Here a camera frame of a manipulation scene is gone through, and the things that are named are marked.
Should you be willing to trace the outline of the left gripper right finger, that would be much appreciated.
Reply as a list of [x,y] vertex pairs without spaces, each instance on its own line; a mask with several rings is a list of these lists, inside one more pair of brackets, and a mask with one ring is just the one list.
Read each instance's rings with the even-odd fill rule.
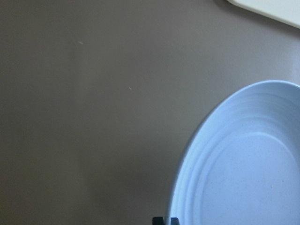
[[172,217],[170,220],[170,225],[180,225],[179,219],[177,217]]

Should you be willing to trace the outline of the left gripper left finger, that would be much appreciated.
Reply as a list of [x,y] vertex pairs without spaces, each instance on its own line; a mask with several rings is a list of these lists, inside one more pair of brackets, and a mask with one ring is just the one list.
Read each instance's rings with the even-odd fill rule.
[[152,225],[164,225],[164,218],[163,217],[153,217],[152,218]]

